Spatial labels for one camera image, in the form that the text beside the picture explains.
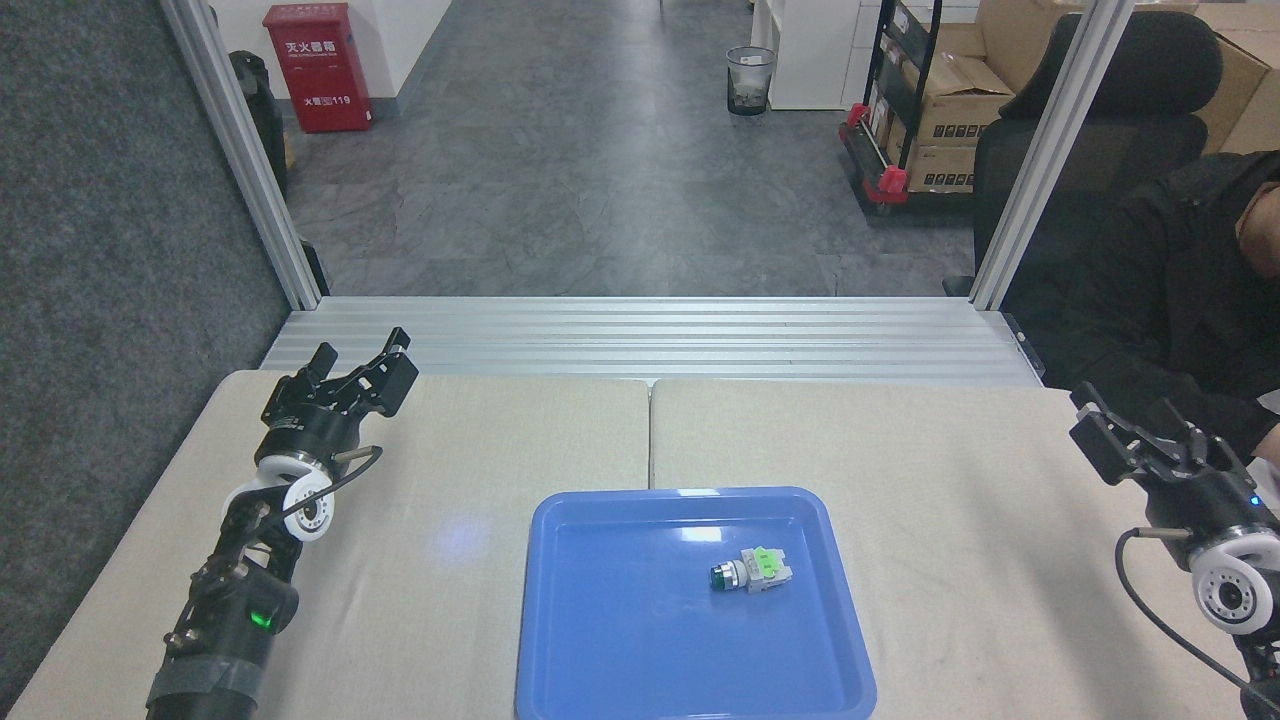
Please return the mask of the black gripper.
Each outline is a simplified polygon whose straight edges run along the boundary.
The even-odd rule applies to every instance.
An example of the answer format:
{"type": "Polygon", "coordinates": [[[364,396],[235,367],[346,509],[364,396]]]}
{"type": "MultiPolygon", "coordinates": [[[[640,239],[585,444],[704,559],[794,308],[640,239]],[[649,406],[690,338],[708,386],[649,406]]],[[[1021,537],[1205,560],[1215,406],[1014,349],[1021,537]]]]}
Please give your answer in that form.
{"type": "Polygon", "coordinates": [[[1185,539],[1166,539],[1175,565],[1190,570],[1190,561],[1212,543],[1245,532],[1277,534],[1275,514],[1254,503],[1254,488],[1242,473],[1231,446],[1185,419],[1166,400],[1151,404],[1148,430],[1130,423],[1102,400],[1097,388],[1083,382],[1070,392],[1076,424],[1070,437],[1108,486],[1133,480],[1147,493],[1146,518],[1152,527],[1184,529],[1185,539]],[[1196,473],[1166,479],[1166,473],[1196,473]]]}
{"type": "Polygon", "coordinates": [[[394,327],[378,356],[328,380],[338,352],[321,342],[307,364],[276,382],[261,415],[268,432],[259,462],[305,455],[325,469],[347,469],[335,456],[355,450],[355,416],[394,416],[419,377],[410,343],[404,328],[394,327]]]}

